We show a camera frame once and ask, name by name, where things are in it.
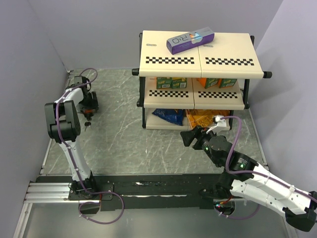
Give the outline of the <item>small orange black padlock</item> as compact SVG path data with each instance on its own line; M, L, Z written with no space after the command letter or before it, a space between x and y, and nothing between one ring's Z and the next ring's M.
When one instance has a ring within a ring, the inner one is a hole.
M94 111L93 110L85 110L83 112L83 115L86 118L86 120L91 121L92 117L94 116Z

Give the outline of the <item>black-headed key bunch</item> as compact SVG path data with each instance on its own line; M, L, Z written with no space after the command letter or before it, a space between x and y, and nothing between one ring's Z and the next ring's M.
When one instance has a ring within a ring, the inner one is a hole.
M92 129L92 124L91 124L91 122L90 121L86 121L85 123L84 123L84 131L87 131L87 130L91 130Z

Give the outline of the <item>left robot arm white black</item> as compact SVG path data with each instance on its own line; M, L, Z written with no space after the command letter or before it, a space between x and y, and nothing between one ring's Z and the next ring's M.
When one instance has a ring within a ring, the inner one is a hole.
M81 133L78 115L86 119L85 127L91 126L94 114L99 110L97 94L91 90L88 78L78 75L55 102L44 106L48 135L63 150L72 173L70 191L82 198L93 199L98 187L88 167L77 137Z

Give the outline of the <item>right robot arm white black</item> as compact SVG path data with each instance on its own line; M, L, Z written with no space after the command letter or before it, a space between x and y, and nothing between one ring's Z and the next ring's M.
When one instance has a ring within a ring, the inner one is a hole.
M237 151L226 137L196 127L180 133L183 144L203 150L219 168L220 178L211 188L203 188L202 196L213 199L241 197L265 206L283 216L292 227L309 232L317 222L317 193L306 192L271 174L257 161Z

